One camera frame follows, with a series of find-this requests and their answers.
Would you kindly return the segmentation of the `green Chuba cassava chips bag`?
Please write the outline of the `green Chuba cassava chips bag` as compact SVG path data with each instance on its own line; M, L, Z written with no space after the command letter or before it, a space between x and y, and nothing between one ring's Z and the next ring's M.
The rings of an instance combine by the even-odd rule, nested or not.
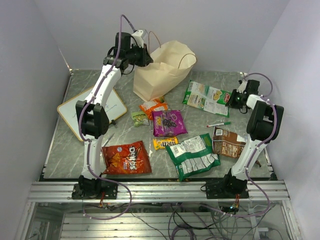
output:
M190 80L185 90L182 103L205 112L229 117L226 106L231 92Z

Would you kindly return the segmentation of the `beige paper bag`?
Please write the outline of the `beige paper bag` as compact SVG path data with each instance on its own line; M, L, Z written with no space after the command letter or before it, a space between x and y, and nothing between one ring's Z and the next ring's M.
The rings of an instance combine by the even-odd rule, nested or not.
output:
M197 62L195 53L184 43L171 40L151 54L153 62L134 70L133 92L143 101L159 98L184 80Z

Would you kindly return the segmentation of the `brown snack bag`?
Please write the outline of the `brown snack bag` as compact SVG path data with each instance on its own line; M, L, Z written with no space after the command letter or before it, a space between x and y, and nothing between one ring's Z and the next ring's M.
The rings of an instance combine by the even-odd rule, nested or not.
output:
M246 145L246 138L235 132L219 127L214 128L212 135L213 153L233 159L240 157Z

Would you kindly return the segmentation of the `dark green chips bag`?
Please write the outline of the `dark green chips bag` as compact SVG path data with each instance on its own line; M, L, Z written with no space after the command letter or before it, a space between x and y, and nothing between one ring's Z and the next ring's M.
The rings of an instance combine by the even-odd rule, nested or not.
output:
M220 157L213 153L213 144L209 133L166 146L165 149L175 166L180 182L221 165Z

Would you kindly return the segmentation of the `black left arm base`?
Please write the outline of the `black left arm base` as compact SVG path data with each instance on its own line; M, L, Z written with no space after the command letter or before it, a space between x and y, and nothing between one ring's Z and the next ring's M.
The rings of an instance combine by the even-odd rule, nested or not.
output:
M118 184L100 179L85 178L80 175L78 183L73 186L73 200L108 199L115 200L118 194Z

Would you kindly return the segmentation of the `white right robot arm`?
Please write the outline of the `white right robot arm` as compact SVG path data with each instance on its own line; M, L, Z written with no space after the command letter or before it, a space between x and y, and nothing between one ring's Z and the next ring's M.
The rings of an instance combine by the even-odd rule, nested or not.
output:
M257 80L243 80L226 103L228 108L252 110L246 127L246 144L230 170L231 176L240 181L249 179L249 173L261 151L277 138L284 114L283 106L273 104L266 96L259 95L259 86Z

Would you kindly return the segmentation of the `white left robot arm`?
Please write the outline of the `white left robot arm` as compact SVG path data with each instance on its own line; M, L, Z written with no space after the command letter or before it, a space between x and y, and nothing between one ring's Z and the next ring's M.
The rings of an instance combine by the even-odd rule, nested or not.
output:
M96 199L102 193L100 178L100 152L103 137L108 131L110 120L105 111L107 100L118 80L128 66L146 67L153 62L145 42L148 32L144 29L133 33L118 32L115 44L103 60L100 76L84 100L75 104L78 131L84 141L84 164L79 177L87 181L85 194Z

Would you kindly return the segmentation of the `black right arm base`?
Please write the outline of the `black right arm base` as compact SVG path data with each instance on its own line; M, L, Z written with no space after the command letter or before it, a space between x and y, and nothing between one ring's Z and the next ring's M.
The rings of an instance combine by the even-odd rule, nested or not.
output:
M223 178L206 181L200 190L206 194L207 199L235 199L240 197L248 199L247 180L237 179L229 171Z

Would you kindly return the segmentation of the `purple grape candy bag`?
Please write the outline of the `purple grape candy bag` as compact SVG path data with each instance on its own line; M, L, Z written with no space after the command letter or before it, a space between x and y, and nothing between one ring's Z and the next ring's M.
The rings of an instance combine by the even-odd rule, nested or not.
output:
M153 111L151 115L155 137L176 137L188 133L179 110Z

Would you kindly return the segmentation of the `red green marker pen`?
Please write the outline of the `red green marker pen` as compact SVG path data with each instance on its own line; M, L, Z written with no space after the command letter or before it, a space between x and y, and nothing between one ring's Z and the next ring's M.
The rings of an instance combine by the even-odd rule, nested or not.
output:
M217 127L217 126L223 126L223 125L230 125L231 122L230 121L227 121L227 122L220 122L220 123L215 123L215 124L209 124L209 125L206 125L207 128L210 128L210 127Z

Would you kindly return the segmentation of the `orange snack packet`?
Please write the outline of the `orange snack packet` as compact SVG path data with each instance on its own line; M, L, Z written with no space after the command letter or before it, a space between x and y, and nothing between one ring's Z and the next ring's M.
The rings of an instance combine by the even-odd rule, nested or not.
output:
M166 103L163 96L144 102L139 105L139 108L147 115L149 120L153 120L152 112L169 110L169 105Z

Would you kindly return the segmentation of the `yellow framed whiteboard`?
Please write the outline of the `yellow framed whiteboard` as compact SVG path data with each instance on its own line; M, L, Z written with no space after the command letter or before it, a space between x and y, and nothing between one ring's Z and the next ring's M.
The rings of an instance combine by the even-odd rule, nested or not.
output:
M83 101L89 93L92 91L93 87L86 89L85 91L79 93L78 95L67 100L63 104L57 107L57 112L66 122L68 127L72 130L79 141L83 141L79 134L78 120L76 114L76 103L77 101ZM110 123L112 120L117 120L119 117L123 116L127 112L127 107L118 96L116 91L113 89L104 107Z

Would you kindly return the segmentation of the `yellow M&M's packet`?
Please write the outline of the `yellow M&M's packet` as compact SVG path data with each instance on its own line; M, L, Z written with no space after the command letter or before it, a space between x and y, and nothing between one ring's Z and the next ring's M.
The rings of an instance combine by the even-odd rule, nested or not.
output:
M155 150L162 150L166 147L177 145L179 143L177 137L154 138L152 140Z

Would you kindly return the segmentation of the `purple pen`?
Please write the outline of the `purple pen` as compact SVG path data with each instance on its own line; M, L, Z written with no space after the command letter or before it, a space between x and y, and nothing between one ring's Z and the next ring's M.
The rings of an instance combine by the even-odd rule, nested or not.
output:
M109 136L109 138L101 145L101 147L106 147L106 145L110 142L110 140L113 138L113 136L115 135L115 133L111 134Z

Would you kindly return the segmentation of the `aluminium table frame rail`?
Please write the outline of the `aluminium table frame rail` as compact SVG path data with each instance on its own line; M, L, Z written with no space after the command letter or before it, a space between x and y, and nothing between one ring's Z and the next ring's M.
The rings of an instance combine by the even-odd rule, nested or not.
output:
M270 201L289 200L290 195L282 180L256 182L268 195ZM34 182L31 185L27 200L37 203L97 203L98 199L73 200L74 182ZM215 202L208 199L201 191L204 184L198 182L125 182L132 194L134 203L164 202Z

